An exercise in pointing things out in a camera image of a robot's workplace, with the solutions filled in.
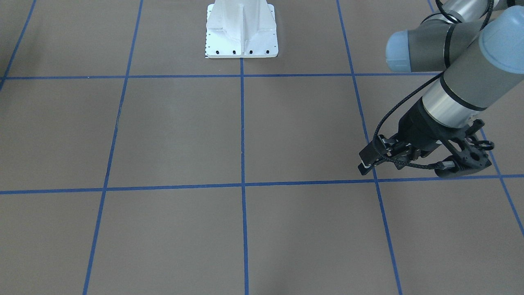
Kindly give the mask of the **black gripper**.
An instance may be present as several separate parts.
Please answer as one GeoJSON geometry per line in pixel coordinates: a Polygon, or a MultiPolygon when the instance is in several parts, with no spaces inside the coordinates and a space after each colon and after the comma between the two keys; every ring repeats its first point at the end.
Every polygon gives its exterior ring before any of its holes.
{"type": "MultiPolygon", "coordinates": [[[[434,168],[438,177],[471,175],[492,166],[487,151],[494,148],[493,142],[477,138],[477,132],[483,125],[483,120],[476,119],[471,125],[458,129],[445,127],[426,112],[419,100],[399,120],[397,140],[420,150],[421,157],[445,146],[451,155],[442,160],[440,167],[434,168]]],[[[383,157],[388,157],[394,145],[393,141],[374,141],[367,144],[359,152],[361,163],[357,169],[360,174],[367,175],[374,167],[391,163],[383,157]]]]}

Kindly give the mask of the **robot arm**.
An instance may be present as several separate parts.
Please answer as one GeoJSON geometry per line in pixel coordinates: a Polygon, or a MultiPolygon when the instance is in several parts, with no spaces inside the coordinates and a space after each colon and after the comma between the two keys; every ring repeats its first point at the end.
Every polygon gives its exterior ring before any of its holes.
{"type": "Polygon", "coordinates": [[[522,0],[436,1],[438,12],[413,30],[395,32],[386,45],[393,72],[437,71],[410,93],[427,88],[387,138],[375,129],[360,153],[361,175],[390,162],[399,170],[433,170],[442,179],[471,175],[491,166],[480,140],[481,112],[523,81],[522,0]]]}

